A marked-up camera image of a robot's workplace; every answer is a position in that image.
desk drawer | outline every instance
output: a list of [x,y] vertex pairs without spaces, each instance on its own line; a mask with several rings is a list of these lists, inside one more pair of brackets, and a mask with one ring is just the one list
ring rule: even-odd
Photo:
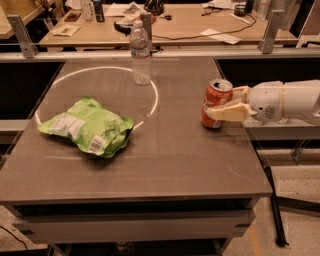
[[157,241],[241,236],[254,217],[252,210],[34,216],[14,226],[34,243]]

bottle cap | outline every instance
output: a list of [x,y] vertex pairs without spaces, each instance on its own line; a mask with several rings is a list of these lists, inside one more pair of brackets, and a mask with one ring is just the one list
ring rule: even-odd
[[133,27],[135,28],[141,28],[142,27],[142,20],[135,20],[133,22]]

can top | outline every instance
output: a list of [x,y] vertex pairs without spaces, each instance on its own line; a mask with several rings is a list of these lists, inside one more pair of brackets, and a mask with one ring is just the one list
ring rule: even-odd
[[219,92],[228,92],[232,90],[232,84],[224,79],[215,79],[210,82],[210,86]]

floor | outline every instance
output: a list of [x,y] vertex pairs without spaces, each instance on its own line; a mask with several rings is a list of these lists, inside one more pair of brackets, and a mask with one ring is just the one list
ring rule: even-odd
[[[302,162],[296,165],[290,152],[259,152],[272,166],[277,194],[283,197],[304,199],[320,203],[320,152],[303,152]],[[281,216],[289,246],[276,245],[276,230],[270,201],[264,198],[255,207],[256,219],[241,238],[229,244],[224,256],[313,256],[320,251],[320,212],[281,208]],[[29,250],[43,249],[46,245],[36,245],[26,239],[12,225],[14,217],[4,207],[0,207],[0,225],[22,240]],[[0,229],[0,252],[25,250],[22,242]]]

green chip bag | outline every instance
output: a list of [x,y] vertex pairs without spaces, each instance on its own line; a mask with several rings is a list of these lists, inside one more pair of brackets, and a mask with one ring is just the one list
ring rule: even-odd
[[83,97],[67,112],[38,125],[38,130],[70,138],[80,150],[101,157],[112,157],[126,146],[134,122],[120,117],[90,97]]

